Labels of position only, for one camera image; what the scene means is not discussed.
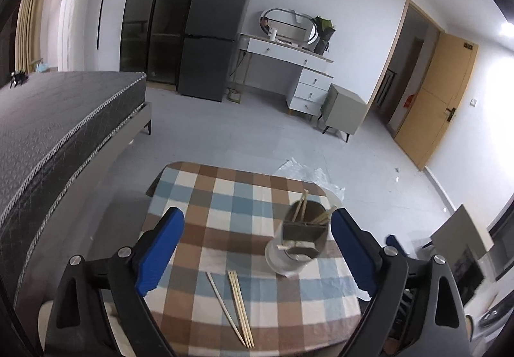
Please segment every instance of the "refrigerator door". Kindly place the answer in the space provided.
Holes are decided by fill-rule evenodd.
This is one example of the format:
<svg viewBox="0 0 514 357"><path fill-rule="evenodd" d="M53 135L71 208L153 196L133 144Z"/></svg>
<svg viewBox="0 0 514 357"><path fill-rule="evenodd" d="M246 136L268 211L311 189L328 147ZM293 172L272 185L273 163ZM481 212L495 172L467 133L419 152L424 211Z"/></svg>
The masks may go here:
<svg viewBox="0 0 514 357"><path fill-rule="evenodd" d="M236 41L249 0L192 0L186 35Z"/></svg>
<svg viewBox="0 0 514 357"><path fill-rule="evenodd" d="M235 42L186 37L178 93L221 102Z"/></svg>

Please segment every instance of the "wooden chopstick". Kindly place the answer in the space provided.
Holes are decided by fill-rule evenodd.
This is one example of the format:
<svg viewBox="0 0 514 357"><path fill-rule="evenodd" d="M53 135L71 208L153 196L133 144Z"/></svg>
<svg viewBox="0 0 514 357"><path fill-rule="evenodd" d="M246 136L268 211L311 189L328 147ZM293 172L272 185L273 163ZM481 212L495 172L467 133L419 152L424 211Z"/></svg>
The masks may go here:
<svg viewBox="0 0 514 357"><path fill-rule="evenodd" d="M311 224L322 224L325 223L325 221L330 221L330 217L334 213L334 211L337 209L336 206L331 207L328 211L322 212L320 215L315 217L312 221L310 221Z"/></svg>
<svg viewBox="0 0 514 357"><path fill-rule="evenodd" d="M307 207L307 196L309 196L309 191L304 190L303 191L303 203L302 203L302 213L300 213L300 221L303 221L303 216L305 215L305 208Z"/></svg>
<svg viewBox="0 0 514 357"><path fill-rule="evenodd" d="M242 298L239 296L239 292L237 291L237 286L235 284L235 278L233 272L228 272L228 278L230 280L230 287L232 287L232 295L234 296L234 304L237 310L237 316L239 318L239 322L241 325L241 331L243 332L243 337L245 338L246 346L251 348L250 335L248 334L248 328L246 326L246 321L244 317L243 307L242 307Z"/></svg>
<svg viewBox="0 0 514 357"><path fill-rule="evenodd" d="M243 316L246 321L246 329L248 331L248 336L250 337L250 343L252 345L252 348L255 348L255 343L253 342L252 330L250 328L250 322L248 321L248 314L246 313L246 309L245 309L245 302L243 300L243 295L241 294L241 286L239 286L239 278L237 277L237 273L235 270L232 271L232 274L234 276L235 284L237 286L237 292L239 293L239 297L241 299L241 305L243 307Z"/></svg>
<svg viewBox="0 0 514 357"><path fill-rule="evenodd" d="M297 217L298 213L300 212L300 206L302 206L302 203L303 203L303 193L302 193L300 200L298 201L298 203L296 205L296 211L295 211L295 214L292 216L291 222L296 221L296 217Z"/></svg>
<svg viewBox="0 0 514 357"><path fill-rule="evenodd" d="M230 326L232 327L235 334L237 335L237 338L239 338L239 340L242 342L242 344L244 346L246 346L245 340L243 340L243 338L241 337L241 334L239 333L237 327L235 326L234 321L232 320L232 317L228 313L227 308L225 307L225 304L223 303L222 297L219 295L218 289L216 288L216 285L214 284L214 280L212 280L212 276L209 272L207 272L207 279L209 279L209 282L211 283L212 289L214 290L214 294L218 298L218 302L221 305L223 312L225 313L225 316L227 317L228 322L230 323Z"/></svg>

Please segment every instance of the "metal screw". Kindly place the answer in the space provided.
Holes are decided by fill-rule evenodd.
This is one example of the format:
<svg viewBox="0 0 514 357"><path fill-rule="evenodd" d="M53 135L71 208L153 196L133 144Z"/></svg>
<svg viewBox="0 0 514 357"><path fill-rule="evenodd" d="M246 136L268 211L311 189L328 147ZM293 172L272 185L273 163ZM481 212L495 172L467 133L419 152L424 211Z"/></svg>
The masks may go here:
<svg viewBox="0 0 514 357"><path fill-rule="evenodd" d="M77 265L77 264L79 264L81 261L82 261L82 259L80 258L80 256L73 256L73 257L71 257L71 259L69 260L69 263L70 263L72 266L76 266L76 265Z"/></svg>
<svg viewBox="0 0 514 357"><path fill-rule="evenodd" d="M391 246L385 246L384 253L386 254L386 256L394 257L398 255L398 250Z"/></svg>
<svg viewBox="0 0 514 357"><path fill-rule="evenodd" d="M438 265L443 265L444 263L446 263L446 259L441 256L441 254L436 254L434 256L434 261L438 264Z"/></svg>
<svg viewBox="0 0 514 357"><path fill-rule="evenodd" d="M123 247L118 250L118 257L125 258L132 254L130 247Z"/></svg>

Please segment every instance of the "oval mirror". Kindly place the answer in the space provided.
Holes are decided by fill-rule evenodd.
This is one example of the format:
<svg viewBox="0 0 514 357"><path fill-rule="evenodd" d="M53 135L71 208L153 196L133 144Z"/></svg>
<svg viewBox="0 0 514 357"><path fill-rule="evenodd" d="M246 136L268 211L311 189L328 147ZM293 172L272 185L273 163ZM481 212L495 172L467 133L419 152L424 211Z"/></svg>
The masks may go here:
<svg viewBox="0 0 514 357"><path fill-rule="evenodd" d="M318 29L313 18L289 9L273 8L264 11L260 24L266 35L271 35L271 29L276 28L280 41L300 46L311 44L318 38Z"/></svg>

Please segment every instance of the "vanity table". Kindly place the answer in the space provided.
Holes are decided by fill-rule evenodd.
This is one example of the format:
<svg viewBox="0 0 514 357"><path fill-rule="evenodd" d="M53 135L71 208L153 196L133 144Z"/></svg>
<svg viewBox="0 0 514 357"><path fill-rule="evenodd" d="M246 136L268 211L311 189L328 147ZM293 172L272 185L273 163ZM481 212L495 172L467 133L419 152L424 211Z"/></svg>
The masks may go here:
<svg viewBox="0 0 514 357"><path fill-rule="evenodd" d="M260 54L300 65L302 72L287 93L289 113L294 110L313 116L320 114L321 105L333 79L325 73L328 65L333 63L332 60L303 48L255 35L241 34L239 48L250 54Z"/></svg>

